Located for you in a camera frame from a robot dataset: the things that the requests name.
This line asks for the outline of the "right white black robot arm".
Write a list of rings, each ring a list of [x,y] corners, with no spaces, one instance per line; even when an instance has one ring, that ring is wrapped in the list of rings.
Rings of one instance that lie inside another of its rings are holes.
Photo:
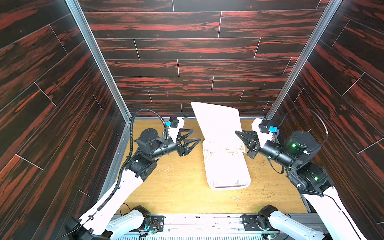
[[[364,240],[349,213],[344,208],[334,183],[327,172],[312,163],[321,145],[314,137],[303,131],[295,131],[283,145],[267,140],[259,142],[253,131],[236,131],[236,135],[248,148],[247,155],[254,159],[257,154],[282,166],[282,173],[293,186],[307,198],[318,213],[327,232],[314,230],[267,205],[256,215],[242,215],[240,221],[246,231],[260,230],[265,240],[273,239],[272,232],[286,234],[294,240]]]

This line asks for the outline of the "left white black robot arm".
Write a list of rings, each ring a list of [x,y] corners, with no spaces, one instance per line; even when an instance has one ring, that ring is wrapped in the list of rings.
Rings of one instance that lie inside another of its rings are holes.
[[[65,224],[64,237],[70,240],[117,240],[130,231],[148,235],[151,229],[151,213],[137,206],[130,213],[114,219],[116,211],[125,200],[149,177],[158,160],[172,152],[187,156],[201,139],[191,139],[193,130],[180,129],[176,139],[157,130],[146,129],[135,141],[138,149],[128,157],[119,171],[115,185],[78,219],[71,218]]]

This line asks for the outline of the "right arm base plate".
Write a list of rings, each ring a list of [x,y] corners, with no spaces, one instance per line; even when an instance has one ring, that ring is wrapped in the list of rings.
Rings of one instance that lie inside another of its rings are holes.
[[[262,231],[259,227],[258,215],[241,215],[240,222],[246,232]]]

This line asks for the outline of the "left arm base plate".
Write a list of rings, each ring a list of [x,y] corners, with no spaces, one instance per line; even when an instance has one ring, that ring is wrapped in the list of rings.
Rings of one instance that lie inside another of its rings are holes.
[[[144,218],[141,226],[144,232],[162,232],[165,225],[165,216],[150,215]]]

